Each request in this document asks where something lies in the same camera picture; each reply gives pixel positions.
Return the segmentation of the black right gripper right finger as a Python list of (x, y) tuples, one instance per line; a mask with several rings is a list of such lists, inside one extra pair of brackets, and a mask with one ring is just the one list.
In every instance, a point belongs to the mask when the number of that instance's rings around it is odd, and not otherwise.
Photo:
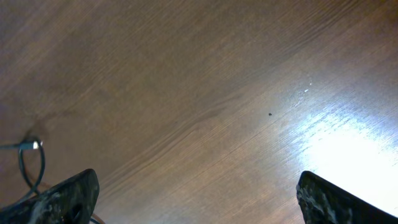
[(307, 170), (301, 173), (296, 191), (306, 224), (397, 224), (397, 217)]

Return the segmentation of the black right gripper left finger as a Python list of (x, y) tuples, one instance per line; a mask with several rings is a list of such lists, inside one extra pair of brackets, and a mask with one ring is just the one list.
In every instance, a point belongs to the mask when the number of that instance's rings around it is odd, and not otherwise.
[(99, 192), (96, 172), (86, 169), (40, 195), (1, 209), (1, 223), (89, 223)]

